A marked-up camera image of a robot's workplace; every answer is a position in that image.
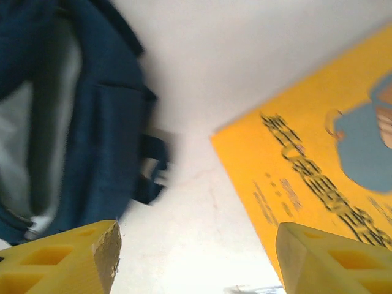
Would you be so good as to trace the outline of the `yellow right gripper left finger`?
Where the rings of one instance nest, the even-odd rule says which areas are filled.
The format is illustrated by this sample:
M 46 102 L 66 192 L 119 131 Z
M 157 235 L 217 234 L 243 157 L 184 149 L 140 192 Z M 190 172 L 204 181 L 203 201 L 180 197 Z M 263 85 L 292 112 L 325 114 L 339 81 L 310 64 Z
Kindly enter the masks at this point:
M 121 250 L 103 220 L 1 251 L 1 293 L 110 293 Z

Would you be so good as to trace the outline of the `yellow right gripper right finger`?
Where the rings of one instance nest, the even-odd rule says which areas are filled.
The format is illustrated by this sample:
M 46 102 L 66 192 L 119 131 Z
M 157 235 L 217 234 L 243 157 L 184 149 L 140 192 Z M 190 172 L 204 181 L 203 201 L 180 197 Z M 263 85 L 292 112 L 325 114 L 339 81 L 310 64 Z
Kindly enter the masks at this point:
M 287 293 L 391 293 L 391 251 L 293 222 L 276 254 Z

